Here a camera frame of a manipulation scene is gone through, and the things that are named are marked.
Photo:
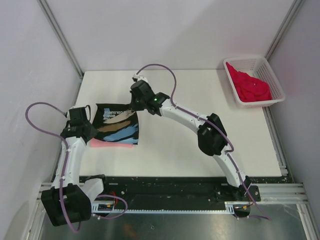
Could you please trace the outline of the black t shirt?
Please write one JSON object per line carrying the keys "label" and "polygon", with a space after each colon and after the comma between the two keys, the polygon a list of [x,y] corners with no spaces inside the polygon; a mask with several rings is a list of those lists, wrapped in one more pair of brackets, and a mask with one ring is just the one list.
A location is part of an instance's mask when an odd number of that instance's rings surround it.
{"label": "black t shirt", "polygon": [[97,103],[92,125],[97,130],[96,140],[105,143],[137,145],[139,120],[130,104]]}

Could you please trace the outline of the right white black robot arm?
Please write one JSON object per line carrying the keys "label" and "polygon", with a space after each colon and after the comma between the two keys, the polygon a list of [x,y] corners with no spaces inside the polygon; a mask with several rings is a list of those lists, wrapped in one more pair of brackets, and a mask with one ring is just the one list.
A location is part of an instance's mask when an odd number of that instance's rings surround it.
{"label": "right white black robot arm", "polygon": [[148,111],[176,121],[197,135],[198,148],[207,156],[213,157],[225,174],[231,196],[242,201],[249,194],[250,178],[240,170],[231,153],[234,147],[227,137],[226,130],[216,114],[205,116],[176,105],[168,95],[154,93],[147,80],[133,77],[130,87],[131,107],[135,111]]}

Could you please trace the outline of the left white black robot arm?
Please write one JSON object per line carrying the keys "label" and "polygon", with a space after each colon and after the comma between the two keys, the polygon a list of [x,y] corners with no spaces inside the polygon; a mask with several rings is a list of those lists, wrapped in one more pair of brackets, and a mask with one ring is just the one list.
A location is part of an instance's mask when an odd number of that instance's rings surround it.
{"label": "left white black robot arm", "polygon": [[89,105],[71,108],[68,121],[60,133],[61,154],[54,180],[41,193],[41,202],[53,226],[72,225],[90,219],[96,197],[105,200],[111,188],[104,184],[104,176],[90,177],[80,185],[80,168],[88,142],[98,131],[91,124]]}

